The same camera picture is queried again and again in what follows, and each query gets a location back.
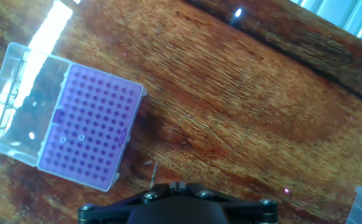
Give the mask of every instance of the wooden table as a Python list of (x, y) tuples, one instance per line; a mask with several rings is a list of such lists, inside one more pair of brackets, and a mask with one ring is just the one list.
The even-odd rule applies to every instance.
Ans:
[[(180, 0), (65, 3), (73, 15), (53, 54), (149, 96), (107, 193), (0, 155), (0, 223), (76, 223), (84, 203), (147, 189), (156, 159), (157, 182), (273, 198), (280, 223), (345, 222), (362, 185), (360, 99)], [(51, 7), (0, 0), (0, 67), (8, 43), (27, 45)]]

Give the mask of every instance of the screw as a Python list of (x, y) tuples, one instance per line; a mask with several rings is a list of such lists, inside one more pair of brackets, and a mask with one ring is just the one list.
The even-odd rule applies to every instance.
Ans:
[(93, 203), (88, 203), (83, 205), (80, 209), (82, 209), (83, 211), (89, 211), (95, 208), (95, 205)]
[(144, 197), (149, 200), (157, 199), (157, 193), (156, 192), (147, 192), (144, 194)]
[(263, 205), (270, 205), (272, 203), (276, 203), (276, 201), (273, 199), (263, 198), (260, 200), (260, 203)]
[(213, 196), (213, 193), (208, 190), (201, 190), (201, 191), (199, 191), (197, 196), (200, 198), (208, 198), (208, 197)]

